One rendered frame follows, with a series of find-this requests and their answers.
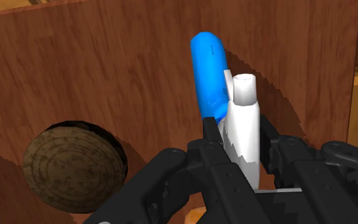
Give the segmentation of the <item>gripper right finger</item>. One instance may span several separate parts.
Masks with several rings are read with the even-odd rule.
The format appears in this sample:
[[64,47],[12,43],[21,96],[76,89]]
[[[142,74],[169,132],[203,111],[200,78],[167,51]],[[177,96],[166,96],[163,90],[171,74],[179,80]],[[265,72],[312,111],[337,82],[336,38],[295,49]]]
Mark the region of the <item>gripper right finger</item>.
[[276,188],[301,189],[320,224],[358,224],[358,147],[329,141],[316,150],[261,116],[260,161]]

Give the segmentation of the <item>brown wooden table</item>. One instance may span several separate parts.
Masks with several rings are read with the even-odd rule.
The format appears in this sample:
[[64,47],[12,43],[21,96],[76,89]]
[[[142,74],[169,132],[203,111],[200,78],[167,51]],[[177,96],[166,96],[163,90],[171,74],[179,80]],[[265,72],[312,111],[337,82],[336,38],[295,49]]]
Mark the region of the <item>brown wooden table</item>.
[[53,123],[86,120],[130,172],[202,136],[190,41],[219,36],[261,111],[314,147],[348,135],[358,0],[64,0],[0,11],[0,224],[77,224],[26,185],[22,156]]

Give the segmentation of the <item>white and blue bottle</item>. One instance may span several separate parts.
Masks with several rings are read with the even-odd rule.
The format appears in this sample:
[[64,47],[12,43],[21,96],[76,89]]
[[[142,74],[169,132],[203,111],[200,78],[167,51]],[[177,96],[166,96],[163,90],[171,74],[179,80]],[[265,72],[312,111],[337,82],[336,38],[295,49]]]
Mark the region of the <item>white and blue bottle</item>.
[[216,120],[223,148],[251,187],[259,188],[260,109],[256,76],[232,75],[222,41],[199,32],[190,41],[196,97],[202,118]]

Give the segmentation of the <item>brown round wooden disc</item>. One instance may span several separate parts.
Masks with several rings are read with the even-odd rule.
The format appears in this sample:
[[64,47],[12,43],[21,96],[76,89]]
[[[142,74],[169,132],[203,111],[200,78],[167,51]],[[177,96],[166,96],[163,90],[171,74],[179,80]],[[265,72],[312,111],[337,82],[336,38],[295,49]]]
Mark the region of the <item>brown round wooden disc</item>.
[[23,155],[29,188],[68,213],[96,211],[124,184],[127,156],[119,141],[85,121],[56,123],[35,137]]

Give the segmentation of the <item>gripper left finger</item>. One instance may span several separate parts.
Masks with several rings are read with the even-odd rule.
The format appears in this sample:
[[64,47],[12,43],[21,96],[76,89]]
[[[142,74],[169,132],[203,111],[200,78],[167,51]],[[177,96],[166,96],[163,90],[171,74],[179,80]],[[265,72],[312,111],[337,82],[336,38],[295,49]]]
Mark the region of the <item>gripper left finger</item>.
[[203,119],[203,137],[187,151],[159,152],[83,224],[167,224],[198,192],[207,207],[198,224],[272,224],[224,151],[213,117]]

